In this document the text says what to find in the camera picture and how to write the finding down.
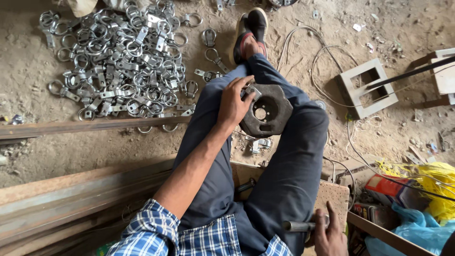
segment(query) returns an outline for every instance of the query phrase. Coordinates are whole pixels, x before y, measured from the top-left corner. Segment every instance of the dirt floor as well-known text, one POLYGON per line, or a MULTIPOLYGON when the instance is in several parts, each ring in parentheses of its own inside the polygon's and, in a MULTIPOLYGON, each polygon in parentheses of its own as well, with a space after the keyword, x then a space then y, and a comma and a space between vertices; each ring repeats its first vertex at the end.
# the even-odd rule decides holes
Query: dirt floor
MULTIPOLYGON (((235 33, 237 17, 253 7, 248 0, 237 0, 236 4, 218 13, 214 1, 176 1, 177 16, 184 12, 198 12, 204 18, 199 27, 181 28, 189 38, 188 45, 182 50, 187 79, 196 80, 200 87, 205 83, 193 74, 193 70, 218 69, 203 57, 206 47, 202 44, 201 32, 209 26, 217 31, 215 48, 228 65, 227 49, 235 33)), ((64 70, 72 68, 69 62, 61 63, 56 59, 56 51, 60 48, 58 38, 56 48, 48 49, 44 34, 37 28, 39 15, 50 9, 55 9, 55 6, 49 0, 5 1, 0 7, 2 116, 11 118, 19 114, 26 123, 77 120, 81 104, 55 97, 47 90, 50 80, 61 78, 64 70)), ((423 0, 302 0, 292 7, 268 13, 269 60, 277 66, 286 35, 301 23, 320 31, 328 45, 346 47, 359 64, 379 58, 387 76, 392 77, 404 72, 412 60, 435 50, 455 47, 454 11, 452 0, 434 0, 431 3, 423 0), (312 18, 313 10, 318 10, 319 18, 312 18), (377 22, 371 14, 377 15, 377 22), (354 23, 365 26, 357 32, 352 28, 354 23), (374 53, 369 52, 367 43, 374 46, 374 53)), ((71 13, 63 12, 63 16, 71 18, 71 13)), ((287 61, 280 72, 293 85, 307 92, 311 99, 320 99, 327 104, 329 142, 324 154, 342 161, 352 157, 349 154, 354 154, 351 149, 346 152, 347 109, 323 97, 310 82, 311 64, 320 48, 319 41, 305 29, 295 32, 289 42, 287 61)), ((344 70, 355 66, 342 51, 332 49, 332 52, 344 70)), ((340 71, 326 52, 312 72, 316 82, 332 99, 344 103, 334 81, 340 71)), ((429 156, 425 144, 431 140, 440 148, 437 132, 455 127, 454 109, 450 106, 423 109, 423 121, 413 121, 414 104, 436 99, 429 73, 404 79, 395 83, 394 88, 402 88, 424 77, 427 79, 423 82, 397 93, 399 102, 376 113, 379 118, 356 122, 353 141, 361 154, 370 153, 401 162, 411 144, 420 148, 423 157, 429 156)), ((195 100, 184 99, 182 102, 196 102, 198 95, 195 100)), ((0 166, 0 187, 175 153, 185 129, 186 125, 180 125, 174 133, 154 128, 148 134, 135 130, 109 130, 48 135, 16 145, 1 146, 0 153, 8 157, 9 163, 0 166)), ((249 142, 244 136, 234 133, 233 139, 232 159, 250 164, 268 161, 279 142, 279 136, 273 136, 271 149, 262 149, 260 154, 251 155, 249 142)), ((455 165, 454 136, 449 135, 445 139, 450 143, 450 149, 435 157, 438 161, 455 165)))

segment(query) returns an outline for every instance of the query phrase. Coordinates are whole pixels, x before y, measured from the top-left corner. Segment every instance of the hand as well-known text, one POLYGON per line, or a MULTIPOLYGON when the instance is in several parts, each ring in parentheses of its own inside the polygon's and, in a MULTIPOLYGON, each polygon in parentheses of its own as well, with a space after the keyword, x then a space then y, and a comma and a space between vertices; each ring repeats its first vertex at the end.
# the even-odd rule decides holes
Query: hand
POLYGON ((318 256, 347 256, 348 238, 341 232, 337 214, 330 201, 327 201, 330 223, 325 229, 325 217, 321 209, 316 210, 316 228, 314 231, 314 250, 318 256))
POLYGON ((232 132, 240 123, 253 101, 255 93, 248 94, 245 101, 240 98, 240 91, 254 76, 237 77, 223 90, 217 124, 232 132))

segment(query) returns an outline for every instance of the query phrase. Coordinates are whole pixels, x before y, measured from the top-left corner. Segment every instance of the blue checkered shirt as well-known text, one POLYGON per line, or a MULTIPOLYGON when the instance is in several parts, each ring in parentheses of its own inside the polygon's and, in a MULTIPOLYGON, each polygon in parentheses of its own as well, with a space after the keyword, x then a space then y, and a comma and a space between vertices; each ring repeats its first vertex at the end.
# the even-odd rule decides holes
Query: blue checkered shirt
MULTIPOLYGON (((123 231, 110 256, 240 256, 234 215, 210 224, 177 232, 180 220, 153 199, 123 231)), ((292 256, 289 248, 275 235, 261 256, 292 256)))

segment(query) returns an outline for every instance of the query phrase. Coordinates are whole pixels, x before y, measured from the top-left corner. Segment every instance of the leg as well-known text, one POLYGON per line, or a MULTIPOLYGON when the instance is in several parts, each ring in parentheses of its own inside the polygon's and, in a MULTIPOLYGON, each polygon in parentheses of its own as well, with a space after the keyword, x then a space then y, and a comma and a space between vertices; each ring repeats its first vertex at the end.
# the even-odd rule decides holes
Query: leg
POLYGON ((285 233, 281 225, 285 220, 308 221, 313 214, 329 120, 324 110, 290 85, 263 55, 251 56, 248 63, 257 83, 281 85, 294 110, 244 209, 267 240, 278 234, 298 256, 303 252, 303 233, 285 233))
MULTIPOLYGON (((236 77, 245 77, 246 64, 239 65, 224 77, 207 83, 196 105, 188 128, 183 136, 174 169, 199 145, 215 125, 220 107, 221 94, 236 77)), ((228 138, 213 162, 199 192, 181 219, 180 230, 200 227, 225 214, 238 212, 234 203, 234 183, 229 163, 231 138, 228 138)))

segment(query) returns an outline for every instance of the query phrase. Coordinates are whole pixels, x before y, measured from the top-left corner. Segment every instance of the person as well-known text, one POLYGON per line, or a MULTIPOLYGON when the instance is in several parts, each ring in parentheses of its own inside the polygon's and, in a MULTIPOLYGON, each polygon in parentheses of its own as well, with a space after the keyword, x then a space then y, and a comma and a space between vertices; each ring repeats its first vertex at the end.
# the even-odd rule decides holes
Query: person
MULTIPOLYGON (((328 129, 324 110, 289 84, 267 61, 267 16, 260 8, 243 14, 230 51, 236 69, 208 82, 175 159, 173 173, 137 213, 109 255, 299 256, 305 233, 285 232, 282 222, 309 221, 319 188, 328 129), (279 145, 244 202, 234 202, 229 163, 231 133, 254 94, 241 89, 254 79, 278 84, 293 106, 279 145)), ((346 236, 328 203, 325 229, 316 211, 318 256, 347 255, 346 236)))

